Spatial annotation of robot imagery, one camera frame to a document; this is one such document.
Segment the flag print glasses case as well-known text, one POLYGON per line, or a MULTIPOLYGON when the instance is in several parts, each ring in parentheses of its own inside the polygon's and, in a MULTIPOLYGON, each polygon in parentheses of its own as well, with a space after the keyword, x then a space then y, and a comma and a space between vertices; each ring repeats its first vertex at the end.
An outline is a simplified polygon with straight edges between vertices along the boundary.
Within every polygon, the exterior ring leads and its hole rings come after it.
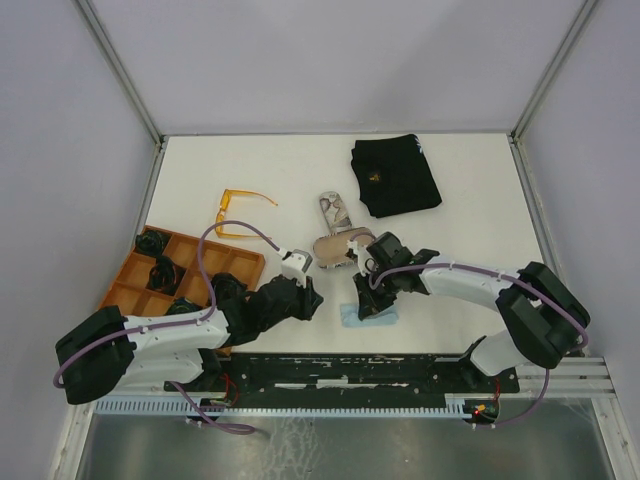
POLYGON ((356 241, 360 246, 369 245, 374 239, 367 228, 354 228, 317 239, 313 244, 313 253, 322 269, 346 267, 354 264, 347 255, 348 243, 356 241))

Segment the orange sunglasses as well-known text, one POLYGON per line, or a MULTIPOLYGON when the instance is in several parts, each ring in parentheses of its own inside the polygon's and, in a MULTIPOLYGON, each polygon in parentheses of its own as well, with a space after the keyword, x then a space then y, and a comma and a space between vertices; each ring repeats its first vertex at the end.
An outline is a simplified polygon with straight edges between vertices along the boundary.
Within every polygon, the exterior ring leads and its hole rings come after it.
MULTIPOLYGON (((234 198, 260 198, 265 201, 268 201, 272 206, 278 206, 278 203, 264 195, 262 193, 258 193, 255 191, 249 190, 241 190, 241 189, 225 189, 219 203, 219 210, 216 215, 215 222, 220 223, 222 221, 227 220, 227 213, 229 211, 230 204, 234 198)), ((258 238, 258 234, 238 234, 238 233, 229 233, 224 230, 224 225, 218 226, 215 229, 216 235, 218 238, 222 239, 249 239, 249 238, 258 238)))

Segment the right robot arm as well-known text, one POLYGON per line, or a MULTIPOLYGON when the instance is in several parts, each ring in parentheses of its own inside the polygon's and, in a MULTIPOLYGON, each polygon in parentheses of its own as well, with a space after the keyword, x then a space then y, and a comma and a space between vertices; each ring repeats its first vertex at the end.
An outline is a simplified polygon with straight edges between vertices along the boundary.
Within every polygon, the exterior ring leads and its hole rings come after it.
POLYGON ((589 313, 543 263, 511 270, 459 263, 435 250, 412 253, 390 232, 366 245, 353 235, 347 255, 359 269, 353 280, 360 320, 387 310, 401 293, 454 298, 501 317, 502 331, 481 337, 463 354, 459 379, 469 390, 481 391, 524 363, 552 370, 589 342, 589 313))

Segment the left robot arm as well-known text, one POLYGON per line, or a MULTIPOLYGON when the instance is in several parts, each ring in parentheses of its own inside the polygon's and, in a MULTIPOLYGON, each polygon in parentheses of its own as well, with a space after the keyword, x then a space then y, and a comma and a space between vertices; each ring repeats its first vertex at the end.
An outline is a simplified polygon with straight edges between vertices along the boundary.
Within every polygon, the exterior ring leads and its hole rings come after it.
POLYGON ((282 275, 251 291, 229 273, 212 279, 215 306, 161 317, 125 316, 116 306, 94 312, 55 345, 53 384, 71 405, 115 390, 193 383, 209 390, 221 378, 213 351, 256 340, 282 321, 312 319, 323 302, 308 280, 282 275))

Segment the map print glasses case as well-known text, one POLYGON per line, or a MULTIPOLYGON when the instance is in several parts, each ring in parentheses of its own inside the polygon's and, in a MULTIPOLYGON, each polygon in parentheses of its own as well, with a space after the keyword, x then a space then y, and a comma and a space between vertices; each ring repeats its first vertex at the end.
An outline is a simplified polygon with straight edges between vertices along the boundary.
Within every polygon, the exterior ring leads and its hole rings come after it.
POLYGON ((353 228, 349 212, 339 193, 323 192, 319 197, 319 204, 330 234, 338 234, 353 228))

